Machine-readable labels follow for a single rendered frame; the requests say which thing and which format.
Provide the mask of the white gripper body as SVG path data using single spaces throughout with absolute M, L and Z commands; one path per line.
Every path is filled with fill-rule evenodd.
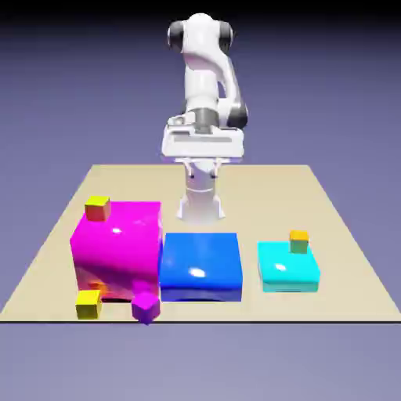
M 199 134 L 193 125 L 166 125 L 161 153 L 167 159 L 240 160 L 244 155 L 244 132 L 238 128 L 211 127 Z

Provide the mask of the small yellow cube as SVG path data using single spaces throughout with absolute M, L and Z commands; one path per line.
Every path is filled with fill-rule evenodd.
M 79 320 L 97 320 L 101 307 L 100 290 L 82 290 L 78 292 L 75 308 Z
M 85 217 L 92 222 L 105 222 L 110 216 L 110 198 L 90 196 L 85 202 Z

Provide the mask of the small orange cube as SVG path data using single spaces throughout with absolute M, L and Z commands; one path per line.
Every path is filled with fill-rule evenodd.
M 305 230 L 293 229 L 290 231 L 290 252 L 293 254 L 306 254 L 309 248 L 309 234 Z

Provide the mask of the small purple cube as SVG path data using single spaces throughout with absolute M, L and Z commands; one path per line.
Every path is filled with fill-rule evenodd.
M 136 294 L 132 299 L 132 317 L 140 323 L 152 323 L 161 312 L 159 297 L 150 292 Z

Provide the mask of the large blue box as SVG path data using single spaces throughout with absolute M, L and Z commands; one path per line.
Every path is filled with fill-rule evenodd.
M 167 233 L 160 269 L 163 302 L 239 302 L 243 272 L 235 233 Z

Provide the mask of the large magenta box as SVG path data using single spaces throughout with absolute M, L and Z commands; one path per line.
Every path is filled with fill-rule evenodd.
M 70 238 L 78 289 L 100 290 L 104 299 L 129 300 L 159 292 L 161 202 L 111 201 L 105 222 L 85 212 Z

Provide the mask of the large cyan box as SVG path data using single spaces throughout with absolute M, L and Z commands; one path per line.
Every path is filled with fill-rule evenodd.
M 320 268 L 310 247 L 293 253 L 288 241 L 262 241 L 257 245 L 258 271 L 265 293 L 317 292 Z

